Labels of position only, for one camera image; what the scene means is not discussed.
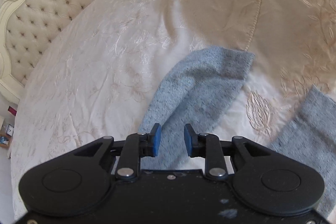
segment gray knit fabric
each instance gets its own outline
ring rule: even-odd
[[[155,158],[141,160],[142,169],[178,169],[187,159],[184,125],[211,132],[238,95],[254,55],[249,52],[209,47],[194,51],[164,77],[139,132],[162,126],[161,145]]]
[[[323,176],[325,193],[318,212],[327,218],[336,205],[336,103],[313,86],[271,148]]]

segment clock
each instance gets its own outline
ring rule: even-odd
[[[14,133],[14,127],[12,127],[10,124],[7,127],[6,134],[9,136],[13,136]]]

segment red object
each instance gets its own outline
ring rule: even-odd
[[[8,107],[8,111],[9,111],[10,113],[12,113],[14,116],[16,116],[16,110],[15,110],[14,108],[12,108],[11,106]]]

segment tufted headboard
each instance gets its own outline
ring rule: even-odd
[[[0,92],[19,103],[30,73],[53,39],[94,0],[3,0]]]

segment bedspread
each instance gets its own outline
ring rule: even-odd
[[[163,77],[195,49],[255,54],[212,133],[268,144],[312,84],[336,99],[335,24],[336,0],[94,1],[44,53],[18,106],[16,217],[25,212],[17,189],[25,171],[104,135],[123,140],[136,132]],[[196,158],[182,168],[203,164]]]

